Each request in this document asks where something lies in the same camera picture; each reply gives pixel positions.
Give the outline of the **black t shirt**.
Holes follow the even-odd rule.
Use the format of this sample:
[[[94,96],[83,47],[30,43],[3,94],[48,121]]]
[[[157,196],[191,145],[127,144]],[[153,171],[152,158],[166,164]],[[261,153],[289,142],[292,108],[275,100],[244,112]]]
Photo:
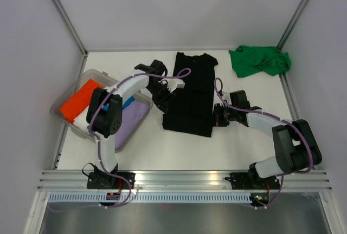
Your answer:
[[[217,59],[206,53],[196,56],[176,54],[173,75],[177,76],[184,68],[189,68],[191,73],[183,78],[184,88],[175,90],[168,110],[163,114],[165,130],[211,137],[217,65]]]

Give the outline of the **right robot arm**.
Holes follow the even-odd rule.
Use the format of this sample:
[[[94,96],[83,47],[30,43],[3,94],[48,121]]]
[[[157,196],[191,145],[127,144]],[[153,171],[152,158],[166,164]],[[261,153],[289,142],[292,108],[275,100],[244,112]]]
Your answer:
[[[250,186],[260,188],[268,178],[307,173],[321,164],[322,154],[306,120],[284,120],[261,107],[251,106],[244,90],[229,96],[231,103],[223,99],[214,105],[216,126],[227,127],[236,121],[273,139],[275,155],[249,166],[247,180]]]

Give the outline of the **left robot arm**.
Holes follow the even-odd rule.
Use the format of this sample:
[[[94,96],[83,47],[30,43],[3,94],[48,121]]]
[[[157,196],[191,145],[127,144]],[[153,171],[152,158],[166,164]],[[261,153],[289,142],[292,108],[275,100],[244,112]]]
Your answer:
[[[92,91],[89,105],[85,108],[86,129],[94,138],[97,146],[97,162],[93,172],[88,175],[89,183],[111,189],[117,184],[131,186],[128,178],[118,174],[118,162],[115,156],[115,139],[124,118],[124,103],[141,89],[146,88],[154,98],[158,108],[164,108],[164,102],[173,98],[179,86],[184,86],[183,78],[190,75],[191,69],[185,68],[177,75],[169,76],[161,61],[150,65],[138,64],[129,76],[104,88],[96,87]]]

